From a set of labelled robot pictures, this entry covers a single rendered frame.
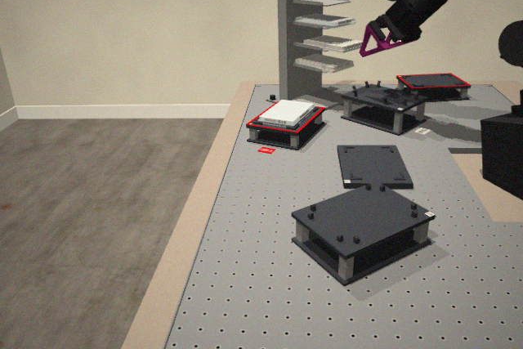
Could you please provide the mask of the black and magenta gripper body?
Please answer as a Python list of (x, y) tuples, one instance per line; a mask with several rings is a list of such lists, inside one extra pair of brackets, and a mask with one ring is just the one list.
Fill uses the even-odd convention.
[[(384, 40), (386, 38), (385, 34), (381, 29), (388, 28), (391, 32), (390, 38), (396, 43), (401, 40), (403, 43), (407, 43), (413, 40), (421, 38), (422, 30), (419, 26), (424, 23), (429, 17), (424, 17), (422, 15), (415, 15), (414, 8), (410, 8), (411, 11), (405, 15), (396, 25), (393, 25), (387, 14), (382, 14), (376, 20), (369, 22), (369, 27), (375, 33), (378, 40)], [(415, 31), (414, 31), (415, 30)]]

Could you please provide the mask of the white multi-well plate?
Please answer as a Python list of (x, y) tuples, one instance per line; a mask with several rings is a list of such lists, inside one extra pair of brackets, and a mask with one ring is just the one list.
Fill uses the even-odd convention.
[(294, 63), (309, 65), (316, 68), (322, 69), (322, 71), (329, 73), (336, 73), (338, 71), (353, 67), (353, 60), (345, 60), (332, 56), (325, 56), (320, 54), (314, 54), (298, 58)]
[(304, 120), (315, 108), (315, 104), (281, 100), (259, 116), (262, 124), (278, 127), (294, 127)]

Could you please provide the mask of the cream multiwell plate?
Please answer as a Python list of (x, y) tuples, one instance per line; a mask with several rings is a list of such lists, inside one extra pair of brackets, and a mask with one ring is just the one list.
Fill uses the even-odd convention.
[(335, 52), (349, 52), (356, 49), (360, 49), (363, 41), (348, 39), (348, 38), (338, 38), (328, 35), (319, 36), (316, 38), (310, 38), (304, 40), (303, 44), (308, 44), (312, 46), (322, 47), (323, 50), (335, 51)]

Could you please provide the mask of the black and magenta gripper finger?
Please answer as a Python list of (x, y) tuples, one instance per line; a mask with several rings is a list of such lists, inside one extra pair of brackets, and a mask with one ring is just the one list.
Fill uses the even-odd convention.
[(388, 34), (387, 39), (386, 39), (386, 42), (389, 45), (390, 49), (393, 47), (398, 47), (398, 46), (406, 44), (406, 43), (403, 43), (402, 41), (390, 44), (390, 41), (391, 41), (391, 38), (389, 37), (390, 35), (391, 35), (391, 32)]
[[(369, 50), (369, 51), (365, 51), (365, 48), (368, 44), (368, 41), (370, 39), (370, 36), (374, 36), (373, 38), (376, 40), (377, 42), (377, 48), (374, 48), (372, 50)], [(364, 32), (364, 40), (362, 42), (362, 45), (361, 45), (361, 48), (360, 48), (360, 54), (362, 57), (365, 57), (365, 56), (369, 56), (369, 55), (372, 55), (374, 53), (377, 53), (377, 52), (380, 52), (380, 51), (384, 51), (386, 49), (389, 49), (389, 45), (387, 44), (387, 42), (384, 40), (381, 40), (379, 41), (377, 36), (375, 35), (375, 33), (371, 30), (371, 28), (369, 27), (369, 24), (366, 25), (366, 28), (365, 28), (365, 32)]]

